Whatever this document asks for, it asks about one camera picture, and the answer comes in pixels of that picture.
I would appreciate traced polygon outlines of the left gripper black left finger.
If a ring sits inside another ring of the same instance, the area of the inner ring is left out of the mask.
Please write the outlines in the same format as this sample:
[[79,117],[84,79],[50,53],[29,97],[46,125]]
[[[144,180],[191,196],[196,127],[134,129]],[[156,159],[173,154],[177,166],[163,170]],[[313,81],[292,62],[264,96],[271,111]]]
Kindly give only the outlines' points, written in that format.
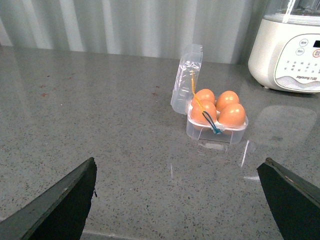
[[95,193],[97,165],[90,157],[0,223],[2,240],[79,240]]

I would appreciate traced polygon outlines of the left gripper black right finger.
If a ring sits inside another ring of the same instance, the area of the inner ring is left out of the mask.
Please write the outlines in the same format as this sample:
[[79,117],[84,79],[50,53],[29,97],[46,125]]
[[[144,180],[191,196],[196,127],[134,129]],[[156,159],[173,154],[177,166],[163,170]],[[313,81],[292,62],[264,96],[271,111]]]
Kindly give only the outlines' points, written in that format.
[[320,188],[272,158],[257,168],[277,227],[285,240],[320,238]]

